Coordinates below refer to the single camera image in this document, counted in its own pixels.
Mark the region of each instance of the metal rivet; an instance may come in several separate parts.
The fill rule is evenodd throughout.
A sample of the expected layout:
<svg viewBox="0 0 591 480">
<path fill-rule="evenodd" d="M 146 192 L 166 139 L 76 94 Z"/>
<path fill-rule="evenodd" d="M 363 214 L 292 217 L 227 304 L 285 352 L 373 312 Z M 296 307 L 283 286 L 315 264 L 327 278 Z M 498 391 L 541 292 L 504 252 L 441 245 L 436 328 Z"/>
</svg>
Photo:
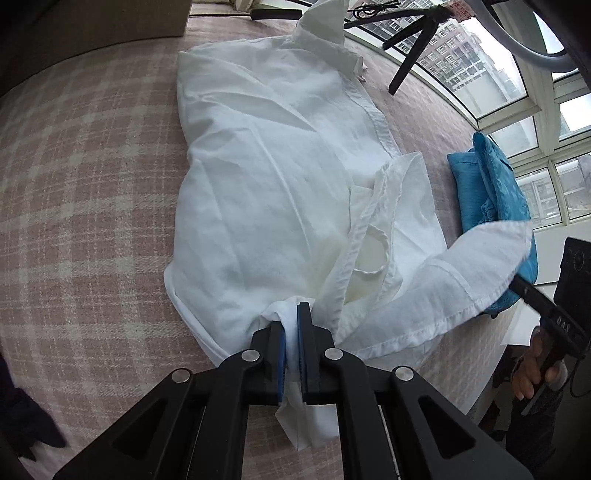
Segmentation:
<svg viewBox="0 0 591 480">
<path fill-rule="evenodd" d="M 256 350 L 244 350 L 242 352 L 242 359 L 245 362 L 256 362 L 257 360 L 259 360 L 260 356 L 261 354 Z"/>
<path fill-rule="evenodd" d="M 189 378 L 191 378 L 191 372 L 189 370 L 185 370 L 184 368 L 180 368 L 173 372 L 173 381 L 176 383 L 185 383 Z"/>
<path fill-rule="evenodd" d="M 329 360 L 340 360 L 343 358 L 343 351 L 338 348 L 327 348 L 324 352 L 324 356 Z"/>
<path fill-rule="evenodd" d="M 414 377 L 414 373 L 409 369 L 409 367 L 398 367 L 394 372 L 394 375 L 396 375 L 403 382 L 408 382 Z"/>
</svg>

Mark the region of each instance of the wrinkled fabric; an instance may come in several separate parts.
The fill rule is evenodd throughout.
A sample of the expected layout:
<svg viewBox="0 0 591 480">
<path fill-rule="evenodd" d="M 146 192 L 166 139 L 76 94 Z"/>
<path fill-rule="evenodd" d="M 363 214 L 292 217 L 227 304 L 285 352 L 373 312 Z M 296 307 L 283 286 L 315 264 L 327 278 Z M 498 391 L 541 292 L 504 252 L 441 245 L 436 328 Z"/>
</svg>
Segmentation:
<svg viewBox="0 0 591 480">
<path fill-rule="evenodd" d="M 486 303 L 514 273 L 527 242 L 503 240 L 502 232 L 530 228 L 489 227 L 515 258 L 472 288 L 477 297 L 464 294 L 465 272 L 455 270 L 443 295 L 416 293 L 416 273 L 431 272 L 425 261 L 444 255 L 446 243 L 422 155 L 400 154 L 356 77 L 361 58 L 343 47 L 346 7 L 321 1 L 292 35 L 209 44 L 178 57 L 190 170 L 178 197 L 167 292 L 216 365 L 246 349 L 257 329 L 282 322 L 288 368 L 277 417 L 297 448 L 338 434 L 334 406 L 301 400 L 299 302 L 313 305 L 314 324 L 328 328 L 337 346 L 363 351 L 381 368 L 416 367 L 438 335 L 473 316 L 473 304 Z M 457 257 L 478 268 L 481 252 L 467 254 L 475 241 L 478 231 L 434 271 Z M 425 285 L 437 290 L 437 282 Z M 412 335 L 405 319 L 417 316 L 388 310 L 407 292 L 421 299 L 423 313 L 424 297 L 438 300 Z M 445 304 L 456 298 L 461 305 Z M 459 314 L 441 320 L 448 315 L 441 302 Z M 371 325 L 390 336 L 377 339 Z"/>
</svg>

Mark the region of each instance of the black tripod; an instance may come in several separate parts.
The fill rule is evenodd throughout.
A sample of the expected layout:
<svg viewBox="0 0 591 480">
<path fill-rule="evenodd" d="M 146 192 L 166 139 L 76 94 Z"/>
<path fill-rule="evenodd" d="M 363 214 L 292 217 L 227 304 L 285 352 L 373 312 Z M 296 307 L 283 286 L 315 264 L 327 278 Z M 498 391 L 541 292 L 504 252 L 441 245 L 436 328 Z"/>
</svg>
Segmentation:
<svg viewBox="0 0 591 480">
<path fill-rule="evenodd" d="M 501 21 L 496 12 L 492 9 L 492 5 L 505 1 L 507 0 L 487 0 L 485 2 L 487 9 L 499 23 L 501 23 Z M 360 5 L 351 10 L 353 16 L 357 20 L 345 22 L 345 29 L 347 29 L 360 27 L 361 25 L 366 25 L 368 23 L 381 22 L 383 20 L 393 20 L 394 18 L 421 17 L 403 28 L 400 32 L 396 33 L 396 35 L 393 35 L 384 41 L 382 45 L 384 50 L 388 50 L 397 43 L 406 40 L 408 37 L 419 34 L 413 47 L 406 55 L 402 65 L 400 65 L 400 68 L 388 86 L 388 92 L 390 95 L 396 93 L 398 87 L 400 87 L 401 83 L 406 78 L 406 75 L 408 75 L 415 62 L 421 57 L 423 51 L 437 32 L 439 25 L 454 17 L 452 11 L 442 5 L 435 5 L 431 8 L 411 8 L 383 14 L 380 13 L 383 10 L 397 7 L 398 5 L 399 2 Z"/>
<path fill-rule="evenodd" d="M 408 75 L 408 72 L 410 72 L 411 68 L 413 68 L 413 65 L 422 55 L 423 51 L 437 32 L 439 24 L 445 23 L 447 20 L 453 17 L 452 12 L 441 5 L 437 5 L 431 8 L 397 10 L 385 14 L 378 14 L 376 12 L 376 14 L 371 17 L 367 16 L 366 18 L 361 18 L 359 20 L 345 23 L 345 28 L 353 28 L 368 23 L 380 22 L 383 20 L 416 16 L 421 16 L 421 18 L 415 20 L 413 23 L 403 28 L 400 32 L 396 33 L 396 35 L 393 35 L 384 41 L 382 45 L 384 50 L 388 50 L 408 37 L 420 33 L 413 47 L 406 55 L 402 65 L 400 65 L 400 68 L 388 86 L 388 92 L 390 95 L 394 95 L 396 93 L 396 90 L 398 90 L 398 87 L 400 87 L 401 83 L 406 78 L 406 75 Z"/>
</svg>

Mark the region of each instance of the tripod leg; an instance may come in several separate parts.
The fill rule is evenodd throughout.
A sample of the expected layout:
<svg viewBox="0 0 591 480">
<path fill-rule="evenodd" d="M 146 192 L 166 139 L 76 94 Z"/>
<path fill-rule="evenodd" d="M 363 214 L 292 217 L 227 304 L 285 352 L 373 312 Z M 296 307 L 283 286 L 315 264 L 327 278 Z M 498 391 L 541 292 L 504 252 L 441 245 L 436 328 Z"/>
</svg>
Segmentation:
<svg viewBox="0 0 591 480">
<path fill-rule="evenodd" d="M 402 42 L 402 40 L 406 40 L 411 35 L 415 33 L 419 33 L 421 30 L 427 28 L 428 23 L 426 21 L 426 17 L 421 17 L 418 20 L 415 20 L 410 25 L 404 27 L 400 32 L 396 33 L 396 35 L 392 35 L 389 39 L 387 39 L 383 44 L 382 48 L 384 50 L 388 50 L 396 45 L 396 43 Z"/>
<path fill-rule="evenodd" d="M 393 20 L 394 18 L 419 17 L 424 15 L 427 10 L 427 8 L 412 8 L 408 10 L 396 10 L 395 12 L 389 12 L 387 14 L 374 15 L 373 17 L 358 18 L 357 20 L 345 22 L 345 28 L 358 27 L 368 23 L 381 22 L 383 20 Z"/>
<path fill-rule="evenodd" d="M 406 75 L 408 75 L 408 72 L 410 72 L 410 69 L 413 68 L 414 63 L 421 56 L 421 53 L 423 53 L 425 47 L 433 38 L 433 35 L 435 35 L 435 32 L 437 32 L 438 26 L 438 23 L 430 22 L 425 26 L 425 29 L 418 36 L 417 41 L 414 43 L 413 47 L 408 52 L 406 59 L 404 59 L 404 62 L 402 63 L 402 65 L 400 65 L 400 68 L 396 72 L 396 75 L 394 75 L 394 78 L 392 79 L 392 82 L 388 87 L 388 92 L 390 93 L 390 95 L 394 95 L 396 93 L 396 90 L 398 90 L 398 87 L 400 87 L 401 83 L 406 78 Z"/>
</svg>

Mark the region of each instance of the plaid bedspread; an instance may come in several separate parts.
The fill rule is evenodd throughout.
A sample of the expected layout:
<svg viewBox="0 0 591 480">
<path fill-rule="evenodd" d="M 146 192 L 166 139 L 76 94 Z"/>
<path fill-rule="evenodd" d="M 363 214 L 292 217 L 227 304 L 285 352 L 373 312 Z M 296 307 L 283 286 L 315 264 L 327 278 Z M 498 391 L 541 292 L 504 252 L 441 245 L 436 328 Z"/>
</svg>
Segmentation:
<svg viewBox="0 0 591 480">
<path fill-rule="evenodd" d="M 103 432 L 174 368 L 211 368 L 168 301 L 163 270 L 187 171 L 176 103 L 177 52 L 281 35 L 292 22 L 191 19 L 184 38 L 139 41 L 61 62 L 0 100 L 0 342 L 17 386 L 53 416 L 69 447 L 41 446 L 38 478 Z M 409 76 L 349 43 L 365 87 L 405 152 L 421 151 L 451 244 L 460 234 L 446 154 L 473 129 Z M 482 372 L 510 316 L 450 332 L 421 373 L 456 404 Z M 342 477 L 338 441 L 296 452 L 274 409 L 252 408 L 245 479 Z"/>
</svg>

